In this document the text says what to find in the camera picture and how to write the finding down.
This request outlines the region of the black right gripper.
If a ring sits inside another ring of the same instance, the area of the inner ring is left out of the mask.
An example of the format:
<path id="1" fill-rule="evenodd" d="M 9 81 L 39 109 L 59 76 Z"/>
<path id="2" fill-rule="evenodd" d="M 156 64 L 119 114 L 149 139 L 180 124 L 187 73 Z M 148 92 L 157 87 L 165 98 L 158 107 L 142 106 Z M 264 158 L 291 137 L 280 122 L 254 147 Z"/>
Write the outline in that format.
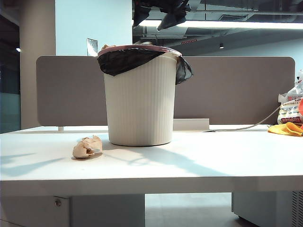
<path id="1" fill-rule="evenodd" d="M 160 8 L 160 12 L 166 13 L 158 30 L 167 29 L 186 21 L 187 12 L 191 11 L 188 0 L 133 0 L 133 28 L 144 21 L 151 10 L 152 5 Z"/>

